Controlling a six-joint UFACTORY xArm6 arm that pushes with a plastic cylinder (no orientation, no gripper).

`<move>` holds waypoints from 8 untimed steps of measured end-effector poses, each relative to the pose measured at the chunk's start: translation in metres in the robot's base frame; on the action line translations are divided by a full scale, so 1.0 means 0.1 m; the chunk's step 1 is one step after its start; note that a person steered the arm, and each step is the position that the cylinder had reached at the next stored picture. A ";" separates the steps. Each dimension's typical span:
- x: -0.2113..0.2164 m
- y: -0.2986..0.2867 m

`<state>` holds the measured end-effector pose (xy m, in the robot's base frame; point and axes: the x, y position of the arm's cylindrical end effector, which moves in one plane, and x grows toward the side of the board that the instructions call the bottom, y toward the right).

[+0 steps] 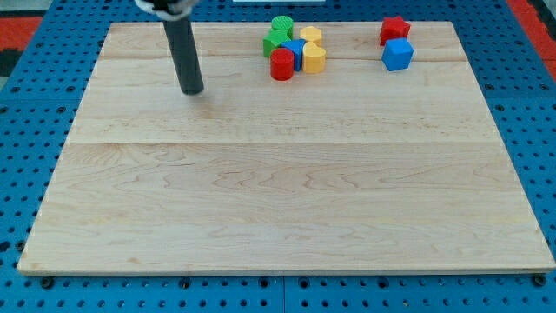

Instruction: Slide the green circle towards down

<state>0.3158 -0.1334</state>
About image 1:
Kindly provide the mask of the white rod mount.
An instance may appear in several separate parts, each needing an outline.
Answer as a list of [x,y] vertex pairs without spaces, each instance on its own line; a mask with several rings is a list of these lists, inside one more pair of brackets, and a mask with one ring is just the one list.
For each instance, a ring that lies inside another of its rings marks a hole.
[[178,21],[189,17],[200,0],[135,0],[136,6],[163,21]]

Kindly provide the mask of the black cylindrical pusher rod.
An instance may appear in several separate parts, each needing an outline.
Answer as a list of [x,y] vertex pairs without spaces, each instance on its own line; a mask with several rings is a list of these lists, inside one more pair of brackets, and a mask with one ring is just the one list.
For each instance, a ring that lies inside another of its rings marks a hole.
[[189,16],[177,21],[164,21],[163,26],[182,93],[187,96],[200,94],[204,83]]

